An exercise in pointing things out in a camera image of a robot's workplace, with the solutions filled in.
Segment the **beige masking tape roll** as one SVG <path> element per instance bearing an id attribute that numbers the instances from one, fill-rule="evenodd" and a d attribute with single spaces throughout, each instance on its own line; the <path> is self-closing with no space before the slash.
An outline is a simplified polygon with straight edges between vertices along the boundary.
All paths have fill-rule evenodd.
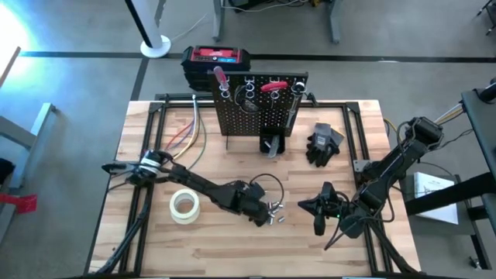
<path id="1" fill-rule="evenodd" d="M 189 212 L 181 213 L 177 209 L 183 201 L 192 202 L 192 208 Z M 170 199 L 170 215 L 171 218 L 180 225 L 188 225 L 193 223 L 200 215 L 201 207 L 198 195 L 191 189 L 181 189 L 176 191 Z"/>

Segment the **grey desk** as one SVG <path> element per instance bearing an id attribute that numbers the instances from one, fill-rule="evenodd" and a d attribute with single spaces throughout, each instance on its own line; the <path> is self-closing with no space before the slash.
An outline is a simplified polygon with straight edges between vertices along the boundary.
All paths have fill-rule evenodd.
<path id="1" fill-rule="evenodd" d="M 38 147 L 38 138 L 44 130 L 47 119 L 56 111 L 57 108 L 52 103 L 44 103 L 30 130 L 22 128 L 6 117 L 0 116 L 0 137 L 4 137 L 25 149 L 15 163 L 11 179 L 8 182 L 10 191 L 17 191 L 22 187 L 31 157 Z"/>

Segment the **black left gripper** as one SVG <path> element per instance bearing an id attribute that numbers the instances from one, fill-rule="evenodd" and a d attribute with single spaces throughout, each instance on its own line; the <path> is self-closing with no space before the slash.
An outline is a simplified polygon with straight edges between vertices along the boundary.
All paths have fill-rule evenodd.
<path id="1" fill-rule="evenodd" d="M 233 181 L 229 184 L 233 189 L 233 197 L 229 210 L 238 215 L 245 215 L 256 226 L 263 226 L 270 218 L 268 205 L 261 201 L 260 186 L 251 186 L 244 181 Z"/>

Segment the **red flat object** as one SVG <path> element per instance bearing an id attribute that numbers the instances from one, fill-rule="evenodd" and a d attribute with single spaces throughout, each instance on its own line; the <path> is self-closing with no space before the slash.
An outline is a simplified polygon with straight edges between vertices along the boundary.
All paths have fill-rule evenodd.
<path id="1" fill-rule="evenodd" d="M 14 205 L 19 214 L 35 212 L 37 210 L 37 195 L 15 196 L 0 194 L 0 203 Z"/>

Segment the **black office chair base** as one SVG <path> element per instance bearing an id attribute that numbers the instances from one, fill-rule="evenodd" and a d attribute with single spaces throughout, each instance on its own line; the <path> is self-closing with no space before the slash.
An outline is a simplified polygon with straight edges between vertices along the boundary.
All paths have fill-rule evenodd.
<path id="1" fill-rule="evenodd" d="M 485 33 L 486 36 L 489 36 L 492 31 L 496 30 L 496 0 L 488 0 L 477 12 L 477 16 L 480 16 L 483 12 L 487 13 L 491 21 L 491 27 Z"/>

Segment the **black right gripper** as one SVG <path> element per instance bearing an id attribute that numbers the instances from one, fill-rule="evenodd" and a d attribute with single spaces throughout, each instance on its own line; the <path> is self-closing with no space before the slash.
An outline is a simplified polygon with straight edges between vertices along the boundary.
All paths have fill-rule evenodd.
<path id="1" fill-rule="evenodd" d="M 334 189 L 331 182 L 324 182 L 321 192 L 314 198 L 298 202 L 298 206 L 315 217 L 314 232 L 322 236 L 326 230 L 326 219 L 337 218 L 349 209 L 348 198 Z"/>

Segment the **grey desk leg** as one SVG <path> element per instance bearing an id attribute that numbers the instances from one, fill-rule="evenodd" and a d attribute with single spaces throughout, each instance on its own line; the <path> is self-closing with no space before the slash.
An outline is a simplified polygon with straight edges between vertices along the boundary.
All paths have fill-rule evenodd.
<path id="1" fill-rule="evenodd" d="M 225 18 L 224 0 L 212 1 L 214 8 L 212 38 L 215 42 L 220 42 L 222 40 Z"/>
<path id="2" fill-rule="evenodd" d="M 339 12 L 343 0 L 329 0 L 326 5 L 326 11 L 329 18 L 329 28 L 331 42 L 334 44 L 340 43 L 341 36 L 339 31 Z"/>

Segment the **black pegboard bin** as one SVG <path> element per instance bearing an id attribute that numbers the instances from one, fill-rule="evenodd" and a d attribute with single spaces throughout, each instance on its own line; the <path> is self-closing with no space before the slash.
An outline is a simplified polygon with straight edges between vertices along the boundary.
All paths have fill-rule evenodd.
<path id="1" fill-rule="evenodd" d="M 259 137 L 259 148 L 261 153 L 265 153 L 268 155 L 269 153 L 269 148 L 265 146 L 264 142 L 270 143 L 272 140 L 272 137 L 274 135 L 279 135 L 280 136 L 280 146 L 278 149 L 278 154 L 282 154 L 285 151 L 285 135 L 284 135 L 284 128 L 281 127 L 263 127 L 262 130 L 260 131 L 260 137 Z"/>

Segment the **red and black toolbox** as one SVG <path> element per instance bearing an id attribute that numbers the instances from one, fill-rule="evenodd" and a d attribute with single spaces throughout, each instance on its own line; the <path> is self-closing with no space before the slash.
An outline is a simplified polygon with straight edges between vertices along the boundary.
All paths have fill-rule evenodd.
<path id="1" fill-rule="evenodd" d="M 250 54 L 227 46 L 189 46 L 182 54 L 181 66 L 189 88 L 211 91 L 208 71 L 220 66 L 224 71 L 250 71 Z"/>

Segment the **white tower fan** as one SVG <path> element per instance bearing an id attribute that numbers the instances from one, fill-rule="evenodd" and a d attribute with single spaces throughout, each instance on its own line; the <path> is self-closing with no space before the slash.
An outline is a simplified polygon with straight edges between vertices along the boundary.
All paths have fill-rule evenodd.
<path id="1" fill-rule="evenodd" d="M 148 58 L 166 56 L 171 49 L 171 40 L 160 34 L 148 0 L 124 0 L 134 23 L 143 39 L 141 53 Z"/>

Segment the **white paper manual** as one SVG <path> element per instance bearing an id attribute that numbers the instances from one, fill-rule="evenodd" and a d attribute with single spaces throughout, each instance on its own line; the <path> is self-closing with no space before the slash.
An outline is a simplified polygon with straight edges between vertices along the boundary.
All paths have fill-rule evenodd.
<path id="1" fill-rule="evenodd" d="M 434 191 L 443 190 L 453 185 L 454 182 L 448 179 L 424 174 L 422 172 L 414 173 L 415 198 L 421 198 L 424 195 L 431 194 Z M 456 204 L 451 204 L 427 212 L 422 212 L 417 214 L 417 216 L 454 225 L 459 224 Z"/>

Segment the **grey small table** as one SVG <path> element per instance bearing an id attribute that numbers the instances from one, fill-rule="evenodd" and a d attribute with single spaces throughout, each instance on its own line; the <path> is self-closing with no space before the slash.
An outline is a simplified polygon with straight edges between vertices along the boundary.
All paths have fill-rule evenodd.
<path id="1" fill-rule="evenodd" d="M 408 217 L 425 272 L 456 274 L 491 269 L 477 223 L 469 216 L 470 207 L 466 200 Z"/>

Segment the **black perforated pegboard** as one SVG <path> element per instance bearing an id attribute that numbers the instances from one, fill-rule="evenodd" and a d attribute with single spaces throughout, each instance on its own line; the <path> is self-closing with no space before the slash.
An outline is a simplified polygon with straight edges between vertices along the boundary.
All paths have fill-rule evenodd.
<path id="1" fill-rule="evenodd" d="M 215 78 L 214 72 L 209 71 L 207 73 L 220 130 L 224 136 L 259 136 L 263 127 L 281 127 L 285 129 L 288 111 L 293 101 L 291 86 L 293 85 L 294 80 L 299 80 L 306 83 L 307 89 L 309 78 L 307 72 L 269 73 L 252 71 L 225 71 L 225 74 L 229 78 L 229 86 L 233 99 L 231 102 L 220 96 L 218 90 L 219 84 Z M 235 104 L 234 94 L 238 85 L 245 85 L 245 77 L 251 78 L 252 76 L 256 78 L 255 97 L 253 98 L 253 102 L 261 107 L 261 112 L 256 114 L 247 114 L 242 112 L 239 109 L 239 106 Z M 286 81 L 288 83 L 287 88 L 279 91 L 280 98 L 274 103 L 273 108 L 270 107 L 270 93 L 262 93 L 260 91 L 260 87 L 262 85 L 270 83 L 269 78 L 280 78 L 280 81 Z M 296 114 L 294 115 L 290 132 L 287 137 L 292 134 L 301 101 L 296 108 Z"/>

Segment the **black side table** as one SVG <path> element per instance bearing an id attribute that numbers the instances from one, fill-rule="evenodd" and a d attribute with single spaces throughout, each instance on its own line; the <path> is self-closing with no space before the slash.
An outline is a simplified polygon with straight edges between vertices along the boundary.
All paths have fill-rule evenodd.
<path id="1" fill-rule="evenodd" d="M 462 104 L 489 171 L 405 203 L 408 215 L 438 209 L 480 196 L 481 208 L 470 208 L 472 219 L 488 219 L 496 234 L 496 78 L 484 89 L 462 94 Z"/>

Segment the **red clear-handled screwdriver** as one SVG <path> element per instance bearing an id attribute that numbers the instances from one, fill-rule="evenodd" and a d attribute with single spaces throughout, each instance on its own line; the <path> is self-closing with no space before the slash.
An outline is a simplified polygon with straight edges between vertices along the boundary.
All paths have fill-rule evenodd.
<path id="1" fill-rule="evenodd" d="M 213 72 L 214 72 L 214 75 L 215 75 L 215 78 L 216 78 L 218 84 L 227 78 L 224 70 L 220 66 L 215 66 L 213 69 Z M 233 97 L 232 97 L 231 91 L 230 91 L 230 98 L 224 98 L 224 99 L 229 100 L 230 102 L 232 101 Z"/>

